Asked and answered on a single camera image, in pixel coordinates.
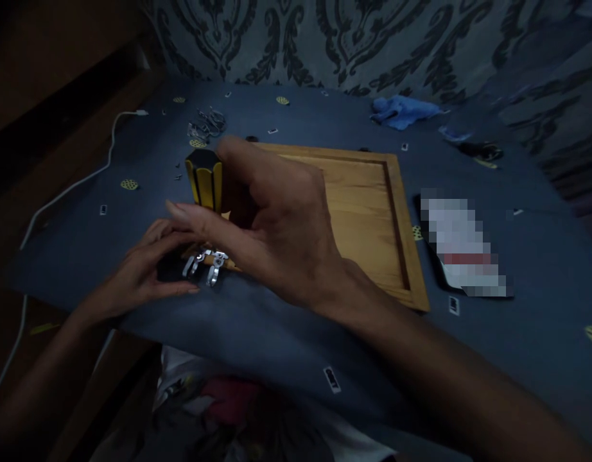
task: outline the table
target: table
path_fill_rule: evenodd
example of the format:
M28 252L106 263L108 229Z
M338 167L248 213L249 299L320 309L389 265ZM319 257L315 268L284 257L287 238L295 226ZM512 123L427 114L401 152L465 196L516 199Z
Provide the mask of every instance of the table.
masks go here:
M173 102L174 97L185 103ZM276 102L288 98L289 106ZM418 242L431 312L426 319L481 353L543 399L592 443L592 242L523 148L497 120L505 156L487 169L446 144L439 119L403 132L369 121L370 100L315 88L247 86L173 79L116 137L109 170L65 198L58 215L10 268L12 287L72 311L118 264L157 217L164 200L191 201L183 160L190 153L187 123L196 107L223 112L226 133L261 142L395 153L407 197L423 187L475 200L507 273L511 300L458 295L460 316L449 312L427 244ZM277 133L268 134L276 128ZM401 151L407 142L408 151ZM216 146L216 141L209 145ZM175 165L181 163L178 170ZM127 191L122 180L141 188ZM101 205L108 206L100 216ZM418 213L409 203L414 224ZM524 213L508 219L508 210ZM418 412L393 387L378 360L343 328L282 302L269 290L224 273L214 289L161 300L127 316L120 328L221 361L290 393L303 393L352 421L396 429L421 427ZM342 389L333 394L323 369Z

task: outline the yellow screwdriver handle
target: yellow screwdriver handle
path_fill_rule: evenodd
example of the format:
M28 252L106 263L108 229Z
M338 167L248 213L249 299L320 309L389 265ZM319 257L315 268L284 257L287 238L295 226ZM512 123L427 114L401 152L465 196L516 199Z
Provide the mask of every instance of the yellow screwdriver handle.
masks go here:
M221 213L222 164L211 150L195 149L185 159L195 203Z

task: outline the right hand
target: right hand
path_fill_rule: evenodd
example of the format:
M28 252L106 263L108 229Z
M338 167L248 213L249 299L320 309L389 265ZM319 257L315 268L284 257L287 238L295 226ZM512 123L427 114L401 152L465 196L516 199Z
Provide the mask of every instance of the right hand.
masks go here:
M210 242L288 303L319 314L349 286L336 247L322 171L237 137L217 147L223 211L166 202L196 240Z

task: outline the charging cable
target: charging cable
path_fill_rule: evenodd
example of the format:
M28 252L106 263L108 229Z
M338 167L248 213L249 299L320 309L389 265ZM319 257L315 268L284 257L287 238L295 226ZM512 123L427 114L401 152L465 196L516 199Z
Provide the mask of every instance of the charging cable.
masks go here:
M97 171L91 173L86 178L83 178L80 181L77 181L73 185L69 186L66 190L61 192L58 196L56 196L50 202L48 202L43 207L41 207L41 209L36 211L35 214L33 215L33 217L31 218L31 222L28 225L28 228L26 230L26 235L24 236L24 239L22 240L22 244L20 244L20 250L22 250L26 246L26 243L28 242L28 239L29 239L31 233L33 232L33 227L35 226L35 220L37 220L37 217L41 214L41 212L46 210L48 207L54 205L56 202L58 202L60 199L62 199L72 189L80 186L82 183L90 180L94 176L99 175L102 171L104 171L108 167L110 167L110 165L112 163L112 150L114 149L114 140L116 137L116 134L115 134L116 123L118 122L119 117L125 116L125 115L147 116L148 112L145 110L141 110L141 109L134 111L134 112L121 112L114 118L114 123L112 123L112 144L110 145L110 149L108 150L108 162L103 167L101 167ZM12 351L9 353L9 357L7 358L7 362L5 362L5 366L3 367L3 371L1 372L0 386L1 386L1 383L3 382L5 374L7 374L7 369L9 369L9 366L12 363L12 359L15 355L15 352L18 349L18 346L20 345L20 340L22 339L22 334L24 332L24 324L26 322L26 306L27 306L27 304L28 304L28 295L24 294L24 299L22 300L22 313L21 313L21 318L20 318L20 328L18 329L18 336L15 339L15 343L13 344Z

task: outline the blue cloth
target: blue cloth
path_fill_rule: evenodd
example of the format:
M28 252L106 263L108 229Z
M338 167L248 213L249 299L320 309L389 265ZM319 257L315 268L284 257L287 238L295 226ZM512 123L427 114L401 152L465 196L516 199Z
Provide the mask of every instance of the blue cloth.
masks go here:
M427 119L442 112L433 103L401 95L395 95L390 99L375 99L373 111L377 114L373 114L371 119L396 130L405 130L418 119Z

